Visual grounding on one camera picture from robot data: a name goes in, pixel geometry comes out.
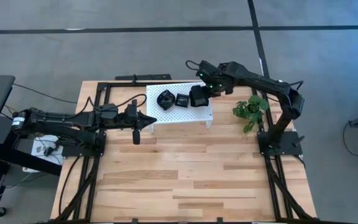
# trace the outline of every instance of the black bracket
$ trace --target black bracket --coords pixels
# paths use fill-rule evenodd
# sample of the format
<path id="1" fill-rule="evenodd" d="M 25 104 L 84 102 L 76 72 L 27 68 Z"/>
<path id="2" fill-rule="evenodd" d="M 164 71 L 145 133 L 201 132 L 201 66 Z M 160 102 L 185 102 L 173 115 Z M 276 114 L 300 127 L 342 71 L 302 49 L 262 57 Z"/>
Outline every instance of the black bracket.
<path id="1" fill-rule="evenodd" d="M 106 89 L 106 87 L 109 85 L 109 83 L 98 83 L 98 87 L 96 88 L 96 92 L 100 92 L 104 89 Z"/>
<path id="2" fill-rule="evenodd" d="M 267 144 L 267 132 L 258 132 L 259 150 L 262 155 L 282 156 L 282 155 L 302 155 L 300 141 L 304 137 L 299 137 L 296 131 L 285 131 L 281 135 L 279 147 L 269 146 Z"/>
<path id="3" fill-rule="evenodd" d="M 136 80 L 137 80 L 137 78 L 136 78 L 136 74 L 134 74 L 134 77 L 133 77 L 133 79 L 132 79 L 132 84 L 133 84 L 133 85 L 135 85 L 135 84 L 136 84 Z"/>
<path id="4" fill-rule="evenodd" d="M 104 147 L 106 145 L 106 133 L 101 134 L 94 146 L 64 146 L 62 156 L 85 156 L 85 157 L 100 157 L 104 154 Z"/>

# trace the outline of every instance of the chair wheel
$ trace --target chair wheel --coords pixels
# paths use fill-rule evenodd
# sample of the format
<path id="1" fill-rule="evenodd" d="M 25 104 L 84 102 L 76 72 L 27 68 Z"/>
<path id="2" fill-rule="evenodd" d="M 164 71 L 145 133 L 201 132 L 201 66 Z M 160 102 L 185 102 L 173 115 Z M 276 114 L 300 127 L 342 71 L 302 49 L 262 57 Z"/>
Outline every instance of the chair wheel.
<path id="1" fill-rule="evenodd" d="M 0 217 L 3 217 L 6 214 L 6 208 L 0 207 Z"/>

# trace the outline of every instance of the black mounting plate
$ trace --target black mounting plate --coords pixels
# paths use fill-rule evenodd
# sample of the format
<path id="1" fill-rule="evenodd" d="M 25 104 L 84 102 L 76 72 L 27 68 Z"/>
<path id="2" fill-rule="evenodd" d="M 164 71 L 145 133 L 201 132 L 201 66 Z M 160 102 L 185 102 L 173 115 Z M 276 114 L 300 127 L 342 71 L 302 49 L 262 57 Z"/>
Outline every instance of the black mounting plate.
<path id="1" fill-rule="evenodd" d="M 75 147 L 64 146 L 62 156 L 88 156 L 88 157 L 100 157 L 104 154 L 104 146 L 106 145 L 106 133 L 103 133 L 96 140 L 96 144 L 93 147 Z"/>
<path id="2" fill-rule="evenodd" d="M 285 131 L 281 136 L 281 140 L 279 143 L 280 147 L 266 147 L 268 146 L 268 144 L 266 143 L 266 137 L 266 131 L 258 132 L 259 150 L 262 155 L 302 155 L 301 144 L 296 144 L 296 142 L 299 141 L 299 136 L 296 131 Z"/>

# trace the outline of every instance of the black small box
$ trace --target black small box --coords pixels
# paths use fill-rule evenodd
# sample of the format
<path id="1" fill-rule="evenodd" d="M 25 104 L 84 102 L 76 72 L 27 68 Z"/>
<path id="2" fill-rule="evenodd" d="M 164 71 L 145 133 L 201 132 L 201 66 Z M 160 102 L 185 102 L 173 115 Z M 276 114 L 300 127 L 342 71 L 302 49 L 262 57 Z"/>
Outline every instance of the black small box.
<path id="1" fill-rule="evenodd" d="M 189 104 L 189 96 L 178 93 L 177 100 L 175 101 L 175 105 L 187 108 L 188 104 Z"/>

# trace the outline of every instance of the wire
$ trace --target wire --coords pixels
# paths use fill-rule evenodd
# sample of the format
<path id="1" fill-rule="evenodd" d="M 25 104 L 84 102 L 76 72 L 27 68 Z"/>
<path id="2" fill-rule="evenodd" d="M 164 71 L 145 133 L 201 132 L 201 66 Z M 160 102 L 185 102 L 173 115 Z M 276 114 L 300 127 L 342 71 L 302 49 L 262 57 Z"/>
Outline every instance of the wire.
<path id="1" fill-rule="evenodd" d="M 91 99 L 90 96 L 88 97 L 88 99 L 86 99 L 86 103 L 85 103 L 84 108 L 82 108 L 82 110 L 81 110 L 80 112 L 78 112 L 77 114 L 74 114 L 74 115 L 71 115 L 71 116 L 62 116 L 62 115 L 60 115 L 60 116 L 52 116 L 52 115 L 48 115 L 48 113 L 43 112 L 43 111 L 41 111 L 41 110 L 39 110 L 39 111 L 41 111 L 41 112 L 43 112 L 43 113 L 45 113 L 45 114 L 40 114 L 40 113 L 38 113 L 37 111 L 32 110 L 32 109 L 30 109 L 30 110 L 31 110 L 31 112 L 35 113 L 36 115 L 42 116 L 42 117 L 46 117 L 46 118 L 59 118 L 59 119 L 64 118 L 64 119 L 70 119 L 70 118 L 75 118 L 75 117 L 77 117 L 78 115 L 82 114 L 82 113 L 84 112 L 84 110 L 86 109 L 86 106 L 88 105 L 89 102 L 91 102 L 91 104 L 93 105 L 93 102 L 92 102 L 92 99 Z"/>
<path id="2" fill-rule="evenodd" d="M 9 111 L 11 111 L 11 110 L 14 110 L 15 112 L 18 112 L 18 110 L 17 109 L 15 109 L 15 108 L 13 108 L 13 107 L 11 107 L 11 106 L 8 106 L 8 105 L 4 105 Z"/>
<path id="3" fill-rule="evenodd" d="M 38 177 L 34 177 L 33 179 L 26 180 L 27 178 L 30 177 L 31 174 L 33 174 L 33 173 L 29 173 L 29 174 L 28 174 L 26 177 L 24 177 L 19 183 L 15 184 L 15 185 L 12 185 L 12 186 L 9 186 L 9 187 L 5 187 L 5 189 L 11 189 L 11 188 L 14 188 L 14 187 L 16 187 L 16 186 L 18 186 L 19 184 L 22 184 L 22 183 L 24 183 L 24 182 L 31 182 L 31 181 L 33 181 L 33 180 L 35 180 L 35 179 L 38 179 L 38 178 L 40 178 L 40 177 L 44 177 L 44 176 L 48 175 L 48 174 L 44 174 L 44 175 L 40 175 L 40 176 L 38 176 Z"/>
<path id="4" fill-rule="evenodd" d="M 299 84 L 298 87 L 296 88 L 296 90 L 299 90 L 299 88 L 300 88 L 300 87 L 302 86 L 302 84 L 303 84 L 303 80 L 297 81 L 297 82 L 295 82 L 295 83 L 291 83 L 290 86 L 293 86 L 293 85 L 296 85 L 296 84 Z"/>
<path id="5" fill-rule="evenodd" d="M 120 107 L 120 106 L 122 106 L 122 105 L 124 105 L 124 104 L 130 102 L 131 100 L 133 100 L 134 98 L 137 98 L 137 97 L 139 97 L 139 96 L 144 96 L 144 101 L 143 101 L 141 104 L 139 104 L 139 105 L 136 106 L 136 107 L 140 107 L 140 106 L 142 106 L 144 103 L 146 103 L 146 101 L 147 101 L 147 96 L 146 96 L 146 94 L 144 94 L 144 93 L 141 93 L 141 94 L 138 94 L 138 95 L 135 95 L 135 96 L 129 98 L 127 101 L 125 101 L 125 102 L 123 102 L 123 103 L 121 103 L 121 104 L 116 105 L 115 108 Z M 111 110 L 111 109 L 113 109 L 113 108 L 109 108 L 109 109 L 102 110 L 102 111 L 109 111 L 109 110 Z"/>
<path id="6" fill-rule="evenodd" d="M 48 141 L 48 142 L 53 142 L 53 143 L 55 143 L 54 141 L 41 140 L 39 136 L 35 136 L 35 137 L 38 138 L 38 140 L 36 140 L 36 139 L 35 139 L 35 140 L 41 142 L 41 144 L 44 146 L 45 150 L 47 150 L 48 147 L 47 147 L 42 141 Z M 51 156 L 53 156 L 53 157 L 57 160 L 57 162 L 59 163 L 59 165 L 61 166 L 62 164 L 60 163 L 60 161 L 59 161 L 59 159 L 56 157 L 56 155 L 61 155 L 61 154 L 51 154 Z"/>
<path id="7" fill-rule="evenodd" d="M 78 156 L 73 164 L 71 165 L 70 169 L 68 170 L 68 173 L 67 173 L 67 176 L 66 176 L 66 179 L 65 179 L 65 182 L 63 184 L 63 187 L 62 187 L 62 191 L 60 192 L 60 199 L 59 199 L 59 215 L 62 214 L 62 200 L 63 200 L 63 192 L 65 191 L 65 188 L 66 188 L 66 184 L 67 184 L 67 181 L 68 181 L 68 177 L 70 176 L 70 173 L 71 171 L 73 170 L 74 168 L 74 165 L 77 163 L 77 161 L 80 159 L 80 157 Z"/>
<path id="8" fill-rule="evenodd" d="M 273 98 L 271 98 L 271 97 L 268 97 L 267 95 L 266 95 L 266 97 L 267 97 L 268 99 L 272 100 L 272 101 L 275 101 L 275 102 L 278 102 L 278 103 L 279 103 L 278 100 L 275 100 L 275 99 L 273 99 Z"/>
<path id="9" fill-rule="evenodd" d="M 352 154 L 353 156 L 358 157 L 358 155 L 357 155 L 357 154 L 354 154 L 353 152 L 351 152 L 351 151 L 349 150 L 349 148 L 347 148 L 347 145 L 346 145 L 346 141 L 345 141 L 345 130 L 346 130 L 346 128 L 347 128 L 348 125 L 349 125 L 349 123 L 346 123 L 345 127 L 343 128 L 343 134 L 342 134 L 343 145 L 345 145 L 346 150 L 347 150 L 350 154 Z"/>
<path id="10" fill-rule="evenodd" d="M 41 94 L 41 95 L 43 95 L 43 96 L 46 96 L 46 97 L 52 98 L 52 99 L 54 99 L 54 100 L 58 100 L 58 101 L 66 102 L 66 103 L 73 103 L 73 104 L 77 104 L 77 102 L 74 102 L 74 101 L 68 101 L 68 100 L 62 100 L 62 99 L 59 99 L 59 98 L 56 98 L 56 97 L 53 97 L 53 96 L 50 96 L 50 95 L 46 95 L 45 93 L 41 93 L 41 92 L 39 92 L 39 91 L 37 91 L 37 90 L 33 90 L 33 89 L 29 88 L 29 87 L 22 86 L 22 85 L 19 85 L 19 84 L 16 84 L 16 83 L 13 83 L 13 85 L 18 86 L 18 87 L 25 88 L 26 90 L 33 91 L 33 92 L 35 92 L 35 93 L 38 93 L 38 94 Z"/>
<path id="11" fill-rule="evenodd" d="M 297 158 L 299 161 L 301 161 L 301 163 L 303 164 L 303 167 L 306 168 L 306 164 L 305 162 L 303 161 L 303 159 L 301 159 L 299 156 L 297 155 L 293 155 L 295 158 Z"/>
<path id="12" fill-rule="evenodd" d="M 62 164 L 60 163 L 59 159 L 56 157 L 56 155 L 51 154 L 51 156 L 53 156 L 53 157 L 56 159 L 57 163 L 59 163 L 60 166 L 62 165 Z"/>
<path id="13" fill-rule="evenodd" d="M 3 112 L 1 112 L 1 114 L 4 115 L 7 119 L 10 119 L 11 121 L 13 121 L 13 119 L 10 116 L 4 114 Z"/>
<path id="14" fill-rule="evenodd" d="M 191 67 L 189 66 L 189 64 L 188 64 L 189 62 L 192 63 L 193 65 L 197 65 L 197 66 L 199 66 L 199 64 L 197 64 L 196 62 L 194 62 L 194 61 L 192 61 L 192 60 L 187 60 L 187 61 L 185 62 L 185 65 L 186 65 L 186 67 L 187 67 L 188 69 L 194 70 L 194 71 L 198 71 L 197 68 L 191 68 Z"/>

